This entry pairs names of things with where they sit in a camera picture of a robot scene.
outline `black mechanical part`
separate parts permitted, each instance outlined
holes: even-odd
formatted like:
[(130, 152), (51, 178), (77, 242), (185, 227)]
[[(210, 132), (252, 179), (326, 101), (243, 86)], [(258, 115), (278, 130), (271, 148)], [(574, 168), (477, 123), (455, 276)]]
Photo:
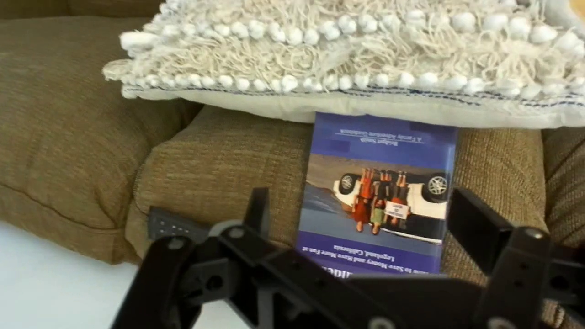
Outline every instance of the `black mechanical part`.
[(532, 227), (512, 229), (468, 190), (454, 194), (450, 229), (490, 274), (486, 287), (446, 276), (338, 280), (269, 243), (265, 220), (267, 190), (256, 190), (243, 225), (203, 243), (156, 242), (114, 327), (192, 327), (212, 300), (227, 300), (258, 329), (549, 327), (539, 322), (543, 298), (578, 320), (585, 315), (583, 249), (558, 247)]

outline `brown couch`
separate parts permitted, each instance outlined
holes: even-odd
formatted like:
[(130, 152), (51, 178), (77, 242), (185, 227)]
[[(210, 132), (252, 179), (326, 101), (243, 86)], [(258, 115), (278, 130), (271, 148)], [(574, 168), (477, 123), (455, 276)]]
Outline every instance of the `brown couch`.
[[(119, 33), (157, 0), (20, 0), (0, 4), (0, 220), (117, 264), (148, 249), (146, 212), (199, 223), (242, 218), (269, 187), (271, 238), (295, 242), (309, 125), (179, 101), (125, 101), (101, 68), (123, 57)], [(457, 187), (516, 225), (585, 240), (583, 130), (461, 130)], [(443, 265), (485, 282), (452, 236)], [(574, 326), (547, 307), (556, 327)]]

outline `pillow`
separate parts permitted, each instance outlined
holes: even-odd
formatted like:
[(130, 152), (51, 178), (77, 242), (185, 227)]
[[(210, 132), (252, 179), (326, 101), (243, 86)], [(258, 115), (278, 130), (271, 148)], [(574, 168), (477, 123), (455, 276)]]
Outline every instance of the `pillow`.
[(585, 37), (583, 0), (543, 0), (543, 15), (550, 24), (572, 28), (580, 37)]
[(585, 46), (508, 0), (168, 0), (130, 59), (132, 99), (311, 123), (316, 112), (468, 128), (585, 126)]

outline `blue book cover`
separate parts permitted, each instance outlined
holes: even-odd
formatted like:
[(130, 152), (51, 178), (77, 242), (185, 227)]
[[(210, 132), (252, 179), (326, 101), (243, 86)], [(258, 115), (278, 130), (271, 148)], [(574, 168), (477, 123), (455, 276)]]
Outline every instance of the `blue book cover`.
[(338, 278), (441, 269), (457, 128), (318, 114), (296, 249)]

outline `fabric upholstery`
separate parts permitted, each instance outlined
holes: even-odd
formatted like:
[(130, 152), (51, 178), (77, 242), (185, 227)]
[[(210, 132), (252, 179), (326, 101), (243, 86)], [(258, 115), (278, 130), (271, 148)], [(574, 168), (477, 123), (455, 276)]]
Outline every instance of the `fabric upholstery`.
[(185, 103), (125, 101), (103, 81), (117, 35), (141, 20), (0, 22), (0, 218), (119, 262), (134, 178), (194, 115)]
[(145, 254), (145, 214), (152, 205), (212, 225), (242, 218), (252, 189), (269, 187), (271, 238), (293, 245), (311, 128), (205, 108), (187, 130), (154, 148), (146, 159), (137, 179), (128, 240)]
[(73, 15), (152, 17), (163, 0), (70, 0)]
[(567, 245), (585, 242), (585, 130), (543, 134), (550, 234)]
[(70, 15), (68, 0), (4, 0), (0, 19), (64, 17)]

